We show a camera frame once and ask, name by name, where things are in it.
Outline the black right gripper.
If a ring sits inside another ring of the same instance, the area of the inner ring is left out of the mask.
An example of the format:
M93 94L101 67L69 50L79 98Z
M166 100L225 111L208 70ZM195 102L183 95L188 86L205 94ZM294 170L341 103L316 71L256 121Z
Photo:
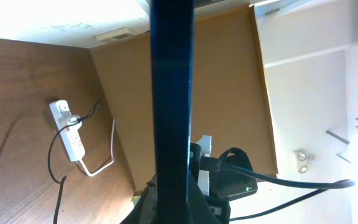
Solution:
M195 178L204 199L210 207L210 210L220 223L229 223L229 215L231 212L229 202L227 199L219 198L213 192L214 175L208 170L202 170L201 163L204 155L199 144L190 144L190 174Z

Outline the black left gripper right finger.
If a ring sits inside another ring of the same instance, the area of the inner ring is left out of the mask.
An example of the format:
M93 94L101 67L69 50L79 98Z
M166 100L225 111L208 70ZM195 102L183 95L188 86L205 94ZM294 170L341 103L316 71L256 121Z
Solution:
M193 224L220 224L220 221L210 210L204 199L195 178L188 174L188 204L190 209L190 223Z

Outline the blue Galaxy smartphone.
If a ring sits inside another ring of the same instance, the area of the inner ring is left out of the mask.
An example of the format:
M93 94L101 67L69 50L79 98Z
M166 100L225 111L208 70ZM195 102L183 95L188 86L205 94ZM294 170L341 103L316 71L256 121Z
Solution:
M157 220L189 223L188 166L193 66L193 0L154 0L150 53Z

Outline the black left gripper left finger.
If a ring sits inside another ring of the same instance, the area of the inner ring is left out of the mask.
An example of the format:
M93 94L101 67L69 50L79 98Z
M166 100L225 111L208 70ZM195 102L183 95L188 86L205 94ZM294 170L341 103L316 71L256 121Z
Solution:
M157 181L154 175L147 182L139 201L121 224L156 224L157 223Z

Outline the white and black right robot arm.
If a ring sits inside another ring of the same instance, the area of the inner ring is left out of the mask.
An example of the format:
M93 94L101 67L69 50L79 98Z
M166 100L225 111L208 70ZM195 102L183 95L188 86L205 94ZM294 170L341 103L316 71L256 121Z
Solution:
M229 223L229 202L256 193L254 178L227 170L208 171L199 144L190 144L190 212L193 223Z

